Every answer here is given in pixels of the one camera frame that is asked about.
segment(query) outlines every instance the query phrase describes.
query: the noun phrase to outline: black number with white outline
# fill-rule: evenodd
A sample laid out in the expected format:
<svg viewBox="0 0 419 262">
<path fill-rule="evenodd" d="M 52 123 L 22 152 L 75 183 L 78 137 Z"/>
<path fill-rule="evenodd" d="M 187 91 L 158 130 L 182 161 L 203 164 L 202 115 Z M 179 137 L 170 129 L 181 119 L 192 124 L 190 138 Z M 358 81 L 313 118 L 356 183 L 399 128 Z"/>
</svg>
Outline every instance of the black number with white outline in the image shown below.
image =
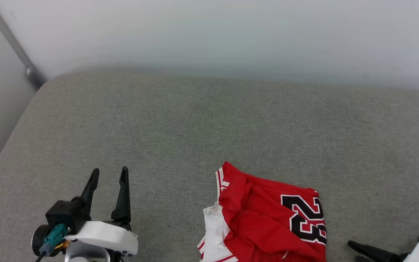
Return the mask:
<svg viewBox="0 0 419 262">
<path fill-rule="evenodd" d="M 309 204 L 298 195 L 282 195 L 281 196 L 282 205 L 286 208 L 294 211 L 294 207 L 303 213 L 303 215 L 310 221 L 323 221 L 323 208 L 319 202 L 319 198 L 314 198 L 316 207 L 315 211 Z M 308 221 L 304 219 L 301 215 L 295 214 L 291 217 L 291 231 L 301 240 L 307 242 L 316 242 L 323 245 L 326 245 L 326 226 L 322 223 L 313 225 L 310 224 L 309 230 L 303 230 L 303 225 L 307 225 Z"/>
</svg>

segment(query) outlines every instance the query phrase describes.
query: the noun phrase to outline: basketball jersey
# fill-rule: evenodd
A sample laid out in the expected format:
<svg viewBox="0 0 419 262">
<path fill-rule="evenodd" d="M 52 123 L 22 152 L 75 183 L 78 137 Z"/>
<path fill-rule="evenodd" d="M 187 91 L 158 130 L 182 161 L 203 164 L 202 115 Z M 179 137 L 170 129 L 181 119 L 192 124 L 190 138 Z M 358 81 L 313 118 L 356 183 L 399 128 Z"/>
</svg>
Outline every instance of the basketball jersey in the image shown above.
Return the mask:
<svg viewBox="0 0 419 262">
<path fill-rule="evenodd" d="M 240 261 L 326 262 L 319 194 L 245 174 L 228 162 L 218 170 L 227 249 Z"/>
</svg>

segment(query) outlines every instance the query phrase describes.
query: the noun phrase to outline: teal connector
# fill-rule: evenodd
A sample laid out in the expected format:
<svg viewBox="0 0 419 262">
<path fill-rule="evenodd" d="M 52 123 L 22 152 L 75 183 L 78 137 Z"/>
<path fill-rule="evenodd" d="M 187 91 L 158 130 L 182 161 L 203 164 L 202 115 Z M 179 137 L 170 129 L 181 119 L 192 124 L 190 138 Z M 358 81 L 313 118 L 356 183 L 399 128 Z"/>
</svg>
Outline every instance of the teal connector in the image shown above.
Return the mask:
<svg viewBox="0 0 419 262">
<path fill-rule="evenodd" d="M 40 254 L 45 252 L 45 256 L 51 255 L 51 253 L 55 250 L 55 247 L 59 245 L 61 241 L 67 235 L 67 228 L 63 224 L 58 224 L 54 227 L 54 229 L 50 232 L 48 237 L 45 238 L 45 243 L 43 246 L 40 247 Z"/>
</svg>

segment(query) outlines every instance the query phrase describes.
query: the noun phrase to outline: gray fabric surface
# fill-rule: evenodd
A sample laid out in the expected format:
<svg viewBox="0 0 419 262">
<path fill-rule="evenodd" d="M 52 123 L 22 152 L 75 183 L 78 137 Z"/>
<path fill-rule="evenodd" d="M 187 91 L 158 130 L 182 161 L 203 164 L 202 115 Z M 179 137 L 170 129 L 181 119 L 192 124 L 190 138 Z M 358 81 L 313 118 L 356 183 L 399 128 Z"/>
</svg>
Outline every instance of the gray fabric surface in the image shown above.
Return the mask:
<svg viewBox="0 0 419 262">
<path fill-rule="evenodd" d="M 45 84 L 1 153 L 0 261 L 35 260 L 45 212 L 95 167 L 91 214 L 109 219 L 122 166 L 133 261 L 198 261 L 224 161 L 319 191 L 331 262 L 352 261 L 349 239 L 392 252 L 417 242 L 419 91 L 94 72 Z"/>
</svg>

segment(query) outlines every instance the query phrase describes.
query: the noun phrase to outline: metal frame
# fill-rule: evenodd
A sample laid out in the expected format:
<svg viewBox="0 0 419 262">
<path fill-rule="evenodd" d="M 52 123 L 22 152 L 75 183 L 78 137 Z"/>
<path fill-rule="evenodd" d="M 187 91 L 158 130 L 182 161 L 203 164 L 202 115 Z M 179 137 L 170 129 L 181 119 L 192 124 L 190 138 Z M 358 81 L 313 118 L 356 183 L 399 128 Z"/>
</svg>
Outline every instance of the metal frame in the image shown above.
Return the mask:
<svg viewBox="0 0 419 262">
<path fill-rule="evenodd" d="M 0 15 L 0 31 L 3 36 L 6 38 L 7 42 L 11 45 L 12 49 L 15 51 L 17 56 L 20 58 L 20 61 L 25 65 L 25 76 L 28 81 L 33 85 L 33 87 L 38 90 L 46 82 L 45 78 L 41 73 L 35 68 L 33 63 L 28 58 L 25 51 L 20 46 L 17 39 L 14 37 L 10 29 L 7 27 L 3 18 Z"/>
</svg>

